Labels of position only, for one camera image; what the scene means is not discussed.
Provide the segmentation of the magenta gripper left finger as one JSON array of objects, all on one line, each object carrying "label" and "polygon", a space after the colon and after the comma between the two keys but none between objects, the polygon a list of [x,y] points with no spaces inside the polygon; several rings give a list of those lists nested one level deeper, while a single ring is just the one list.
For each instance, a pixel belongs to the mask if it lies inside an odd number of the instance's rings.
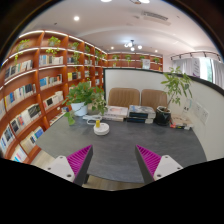
[{"label": "magenta gripper left finger", "polygon": [[93,156],[93,146],[86,146],[69,156],[58,156],[46,170],[65,180],[82,186],[87,181],[87,170]]}]

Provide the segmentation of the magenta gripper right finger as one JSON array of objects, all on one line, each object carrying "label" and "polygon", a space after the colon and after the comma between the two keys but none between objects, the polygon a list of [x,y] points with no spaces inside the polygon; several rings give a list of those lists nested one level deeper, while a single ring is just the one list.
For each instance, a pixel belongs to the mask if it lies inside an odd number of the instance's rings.
[{"label": "magenta gripper right finger", "polygon": [[135,146],[135,154],[145,184],[182,169],[182,166],[169,155],[160,156],[139,145]]}]

